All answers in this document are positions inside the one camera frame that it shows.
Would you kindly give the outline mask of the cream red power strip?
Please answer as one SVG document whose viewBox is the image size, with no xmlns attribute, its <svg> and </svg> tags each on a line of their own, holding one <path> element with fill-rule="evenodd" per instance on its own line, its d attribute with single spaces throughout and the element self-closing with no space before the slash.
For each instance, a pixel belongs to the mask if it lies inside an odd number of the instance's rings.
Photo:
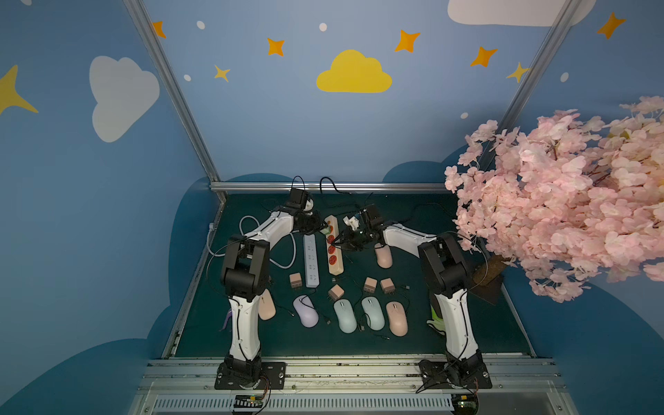
<svg viewBox="0 0 664 415">
<path fill-rule="evenodd" d="M 338 221 L 333 215 L 327 216 L 324 220 L 328 225 L 325 235 L 329 272 L 333 276 L 339 276 L 344 272 L 342 251 L 333 245 L 333 242 L 339 236 Z"/>
</svg>

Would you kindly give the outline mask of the white power strip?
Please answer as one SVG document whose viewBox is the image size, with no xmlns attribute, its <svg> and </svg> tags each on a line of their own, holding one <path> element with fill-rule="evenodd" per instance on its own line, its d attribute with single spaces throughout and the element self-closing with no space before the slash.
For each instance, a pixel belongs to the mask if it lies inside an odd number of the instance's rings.
<svg viewBox="0 0 664 415">
<path fill-rule="evenodd" d="M 316 255 L 316 236 L 304 235 L 305 286 L 309 289 L 320 285 L 318 260 Z"/>
</svg>

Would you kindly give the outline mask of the light green wireless mouse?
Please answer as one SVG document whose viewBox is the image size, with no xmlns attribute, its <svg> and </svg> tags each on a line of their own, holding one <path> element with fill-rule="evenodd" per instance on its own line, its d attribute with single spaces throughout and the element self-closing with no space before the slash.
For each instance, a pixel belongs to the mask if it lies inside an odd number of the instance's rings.
<svg viewBox="0 0 664 415">
<path fill-rule="evenodd" d="M 334 303 L 334 311 L 339 323 L 340 330 L 345 334 L 354 333 L 357 329 L 357 321 L 354 316 L 354 308 L 347 299 L 340 299 Z"/>
</svg>

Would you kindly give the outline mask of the purple wireless mouse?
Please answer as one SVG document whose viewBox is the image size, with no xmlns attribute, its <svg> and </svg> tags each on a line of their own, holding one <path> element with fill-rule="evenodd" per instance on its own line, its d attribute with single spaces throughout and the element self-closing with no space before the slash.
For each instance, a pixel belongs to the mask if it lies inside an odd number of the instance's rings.
<svg viewBox="0 0 664 415">
<path fill-rule="evenodd" d="M 316 311 L 313 302 L 311 302 L 311 299 L 308 296 L 302 295 L 297 297 L 293 301 L 293 308 L 297 312 L 300 322 L 304 328 L 310 329 L 318 324 L 318 312 Z"/>
</svg>

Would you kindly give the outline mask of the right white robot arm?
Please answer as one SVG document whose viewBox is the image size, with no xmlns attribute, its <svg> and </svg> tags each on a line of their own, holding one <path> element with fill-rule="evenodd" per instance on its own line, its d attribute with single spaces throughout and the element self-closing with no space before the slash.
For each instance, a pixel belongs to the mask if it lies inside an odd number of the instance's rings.
<svg viewBox="0 0 664 415">
<path fill-rule="evenodd" d="M 459 243 L 450 233 L 422 233 L 397 222 L 385 222 L 374 205 L 343 218 L 345 227 L 333 244 L 345 251 L 394 247 L 417 257 L 425 284 L 434 295 L 445 323 L 446 355 L 471 363 L 481 358 L 473 334 L 467 296 L 472 278 Z"/>
</svg>

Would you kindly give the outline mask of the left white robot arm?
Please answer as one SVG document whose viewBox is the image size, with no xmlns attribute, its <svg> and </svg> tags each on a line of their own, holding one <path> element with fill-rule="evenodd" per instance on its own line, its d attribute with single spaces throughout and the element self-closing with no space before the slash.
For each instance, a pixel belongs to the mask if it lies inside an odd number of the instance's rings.
<svg viewBox="0 0 664 415">
<path fill-rule="evenodd" d="M 221 283 L 233 313 L 230 358 L 245 362 L 259 358 L 259 299 L 269 283 L 271 249 L 292 233 L 314 234 L 326 226 L 310 193 L 292 188 L 288 200 L 257 228 L 229 240 Z"/>
</svg>

